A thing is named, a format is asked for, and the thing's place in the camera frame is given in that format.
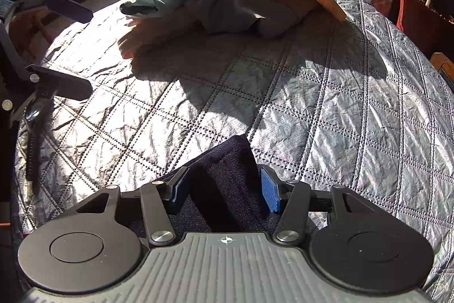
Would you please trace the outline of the dark navy garment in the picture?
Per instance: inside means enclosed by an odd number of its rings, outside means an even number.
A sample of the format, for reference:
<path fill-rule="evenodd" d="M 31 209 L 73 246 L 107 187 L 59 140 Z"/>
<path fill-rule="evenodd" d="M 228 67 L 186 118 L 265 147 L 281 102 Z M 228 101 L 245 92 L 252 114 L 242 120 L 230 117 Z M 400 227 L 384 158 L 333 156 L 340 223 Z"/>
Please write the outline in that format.
<path fill-rule="evenodd" d="M 203 152 L 184 164 L 187 198 L 180 209 L 167 208 L 176 238 L 187 232 L 272 234 L 280 215 L 262 196 L 258 166 L 244 135 Z"/>

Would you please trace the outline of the grey quilted table cover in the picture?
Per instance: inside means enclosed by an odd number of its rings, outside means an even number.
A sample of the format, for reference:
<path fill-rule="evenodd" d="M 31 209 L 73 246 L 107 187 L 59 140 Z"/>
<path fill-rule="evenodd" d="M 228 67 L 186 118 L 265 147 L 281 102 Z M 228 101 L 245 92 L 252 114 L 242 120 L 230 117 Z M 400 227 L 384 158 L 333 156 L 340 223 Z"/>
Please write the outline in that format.
<path fill-rule="evenodd" d="M 284 181 L 351 188 L 423 234 L 435 261 L 424 289 L 453 300 L 453 91 L 393 23 L 364 0 L 335 0 L 279 38 L 194 32 L 120 55 L 114 4 L 66 28 L 44 65 L 90 80 L 57 98 L 41 137 L 39 189 L 25 194 L 15 154 L 16 240 L 102 186 L 130 191 L 234 135 Z"/>

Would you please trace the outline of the grey garment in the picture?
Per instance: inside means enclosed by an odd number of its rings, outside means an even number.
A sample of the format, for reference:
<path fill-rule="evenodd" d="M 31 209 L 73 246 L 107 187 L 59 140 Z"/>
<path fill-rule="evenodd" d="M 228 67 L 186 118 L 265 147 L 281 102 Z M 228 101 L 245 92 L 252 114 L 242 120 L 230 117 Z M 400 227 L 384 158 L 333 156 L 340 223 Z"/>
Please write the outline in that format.
<path fill-rule="evenodd" d="M 184 7 L 210 33 L 250 31 L 275 38 L 300 21 L 292 9 L 272 0 L 186 0 Z"/>

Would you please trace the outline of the wooden low side table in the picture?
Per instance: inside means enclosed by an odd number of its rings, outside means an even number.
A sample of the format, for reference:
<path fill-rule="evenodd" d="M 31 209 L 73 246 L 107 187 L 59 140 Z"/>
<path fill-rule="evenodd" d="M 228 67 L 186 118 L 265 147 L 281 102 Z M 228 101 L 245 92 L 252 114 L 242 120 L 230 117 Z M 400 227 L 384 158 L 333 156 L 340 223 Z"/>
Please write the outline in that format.
<path fill-rule="evenodd" d="M 454 63 L 441 52 L 434 53 L 430 58 L 430 62 L 434 69 L 446 81 L 450 89 L 454 91 Z"/>

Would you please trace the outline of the red plant pot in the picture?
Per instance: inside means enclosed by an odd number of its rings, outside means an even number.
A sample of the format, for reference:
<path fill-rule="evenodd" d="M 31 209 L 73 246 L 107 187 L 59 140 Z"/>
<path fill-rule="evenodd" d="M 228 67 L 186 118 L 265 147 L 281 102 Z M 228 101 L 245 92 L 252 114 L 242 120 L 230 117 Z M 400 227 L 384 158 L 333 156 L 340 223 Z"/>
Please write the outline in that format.
<path fill-rule="evenodd" d="M 453 60 L 453 23 L 422 0 L 400 0 L 396 26 L 427 58 L 440 52 Z"/>

